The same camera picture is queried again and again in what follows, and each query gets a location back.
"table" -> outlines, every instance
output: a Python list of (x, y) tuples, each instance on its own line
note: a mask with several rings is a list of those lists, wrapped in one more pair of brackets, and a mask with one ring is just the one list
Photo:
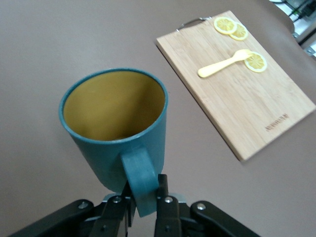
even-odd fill
[[(134, 67), (169, 93), (163, 173), (187, 203), (207, 200), (265, 237), (313, 236), (316, 115), (239, 162), (155, 45), (197, 17), (231, 10), (316, 102), (316, 63), (293, 24), (265, 0), (3, 0), (0, 3), (0, 236), (103, 187), (62, 128), (58, 105), (82, 77)], [(135, 215), (129, 236), (153, 236), (156, 215)]]

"wooden cutting board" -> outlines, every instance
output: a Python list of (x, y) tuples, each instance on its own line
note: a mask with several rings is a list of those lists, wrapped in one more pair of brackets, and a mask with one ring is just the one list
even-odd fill
[[(214, 29), (216, 17), (240, 22), (231, 11), (157, 39), (157, 46), (241, 161), (247, 160), (315, 110), (315, 104), (251, 35), (237, 41)], [(262, 54), (262, 73), (234, 63), (205, 79), (199, 68), (228, 59), (239, 49)]]

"blue mug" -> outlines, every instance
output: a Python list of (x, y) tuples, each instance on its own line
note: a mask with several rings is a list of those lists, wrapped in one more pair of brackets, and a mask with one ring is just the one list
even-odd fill
[(128, 180), (139, 215), (156, 211), (164, 162), (168, 94), (148, 72), (115, 68), (91, 74), (65, 93), (59, 118), (108, 189)]

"yellow lemon slice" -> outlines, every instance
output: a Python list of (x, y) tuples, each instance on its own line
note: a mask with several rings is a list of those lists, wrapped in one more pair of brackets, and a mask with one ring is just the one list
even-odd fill
[(244, 61), (246, 67), (256, 73), (263, 72), (268, 66), (266, 59), (260, 53), (252, 53), (253, 55)]
[(237, 30), (235, 32), (233, 32), (232, 34), (230, 34), (229, 36), (232, 37), (235, 40), (244, 40), (248, 37), (248, 30), (246, 29), (246, 27), (239, 23), (236, 22), (237, 24)]
[(237, 24), (231, 18), (221, 16), (215, 19), (214, 27), (219, 33), (230, 35), (236, 31)]

